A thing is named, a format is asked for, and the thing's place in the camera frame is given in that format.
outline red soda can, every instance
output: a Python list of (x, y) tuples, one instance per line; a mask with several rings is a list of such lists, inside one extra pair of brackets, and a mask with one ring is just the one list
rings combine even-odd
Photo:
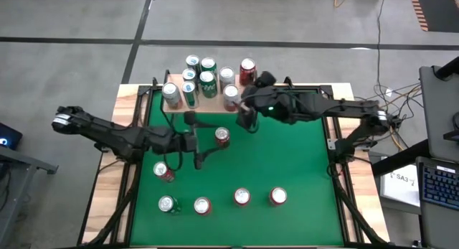
[(239, 67), (239, 84), (249, 85), (257, 78), (257, 65), (250, 58), (245, 58)]
[(218, 147), (227, 148), (230, 145), (230, 130), (225, 127), (219, 127), (215, 131), (215, 142), (217, 142)]
[(202, 216), (208, 215), (212, 210), (210, 199), (206, 197), (199, 197), (194, 201), (194, 211)]
[(249, 190), (245, 188), (239, 188), (236, 190), (234, 199), (237, 205), (245, 206), (250, 201), (250, 193)]
[(162, 161), (153, 166), (153, 173), (166, 182), (172, 182), (175, 179), (175, 173)]
[(270, 192), (270, 202), (275, 205), (282, 205), (287, 200), (287, 192), (280, 187), (274, 187)]

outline soda can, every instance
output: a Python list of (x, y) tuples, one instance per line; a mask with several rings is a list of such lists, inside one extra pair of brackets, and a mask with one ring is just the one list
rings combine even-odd
[(214, 73), (210, 71), (202, 72), (199, 79), (204, 97), (214, 98), (217, 95), (217, 81)]
[(179, 201), (176, 198), (168, 195), (165, 195), (159, 199), (158, 207), (160, 211), (171, 214), (179, 213), (181, 210)]
[(219, 76), (219, 82), (220, 82), (220, 93), (223, 93), (224, 87), (230, 84), (235, 84), (236, 83), (236, 77), (235, 77), (235, 72), (232, 68), (230, 67), (223, 67), (220, 70), (220, 76)]
[(197, 76), (201, 74), (201, 65), (199, 64), (199, 57), (197, 55), (188, 55), (185, 62), (186, 67), (193, 69)]
[(180, 109), (183, 106), (179, 88), (175, 84), (164, 84), (162, 93), (164, 100), (171, 109)]
[(212, 204), (206, 197), (199, 197), (194, 201), (194, 211), (199, 215), (208, 215), (212, 210)]
[(214, 73), (214, 76), (217, 76), (217, 63), (211, 57), (205, 57), (201, 61), (201, 72), (210, 71)]
[(255, 61), (250, 58), (245, 58), (239, 68), (239, 84), (249, 85), (257, 78), (257, 65)]
[(227, 85), (223, 90), (223, 107), (226, 111), (232, 112), (237, 109), (239, 102), (239, 90), (233, 84)]
[(234, 199), (237, 205), (245, 206), (250, 201), (250, 193), (249, 190), (245, 188), (239, 188), (236, 190), (234, 194)]
[(219, 127), (215, 131), (215, 142), (220, 148), (227, 148), (230, 145), (230, 130)]
[(280, 187), (274, 187), (270, 192), (271, 204), (278, 206), (284, 204), (287, 200), (287, 192)]
[(185, 69), (181, 73), (181, 77), (184, 79), (184, 81), (192, 81), (192, 82), (194, 82), (194, 87), (196, 89), (196, 93), (199, 93), (199, 87), (198, 87), (199, 76), (196, 75), (196, 71), (195, 70), (193, 70), (193, 69)]
[(153, 166), (153, 173), (166, 182), (172, 182), (175, 179), (175, 173), (162, 161)]
[(192, 81), (185, 81), (181, 86), (181, 91), (184, 94), (186, 104), (190, 109), (199, 106), (198, 95), (196, 94), (196, 85)]

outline wooden shelf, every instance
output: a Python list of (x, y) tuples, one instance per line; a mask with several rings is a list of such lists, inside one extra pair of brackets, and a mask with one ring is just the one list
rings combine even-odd
[[(236, 113), (236, 111), (228, 112), (224, 109), (223, 94), (220, 93), (221, 90), (220, 90), (220, 84), (218, 83), (218, 81), (217, 81), (217, 90), (218, 90), (217, 95), (214, 98), (206, 98), (204, 97), (204, 95), (202, 95), (202, 92), (200, 92), (198, 94), (199, 106), (195, 109), (190, 109), (188, 105), (186, 104), (184, 94), (181, 91), (181, 85), (184, 82), (184, 79), (181, 76), (181, 74), (170, 74), (167, 78), (167, 82), (177, 85), (177, 87), (180, 89), (180, 96), (184, 102), (184, 105), (180, 109), (170, 109), (167, 103), (164, 103), (163, 110), (165, 113), (184, 113), (186, 111), (195, 111), (197, 113)], [(239, 84), (239, 75), (236, 75), (235, 85), (237, 89), (239, 90), (239, 96), (240, 96), (242, 92), (244, 91), (245, 87)]]

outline led light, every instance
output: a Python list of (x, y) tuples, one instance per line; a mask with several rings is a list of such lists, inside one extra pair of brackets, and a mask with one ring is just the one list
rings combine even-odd
[(6, 145), (8, 145), (8, 140), (5, 139), (5, 138), (0, 138), (0, 144), (6, 146)]

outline keyboard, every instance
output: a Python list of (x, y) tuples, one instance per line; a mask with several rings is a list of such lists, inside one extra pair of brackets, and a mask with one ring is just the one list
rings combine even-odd
[(422, 199), (459, 210), (459, 165), (422, 165)]

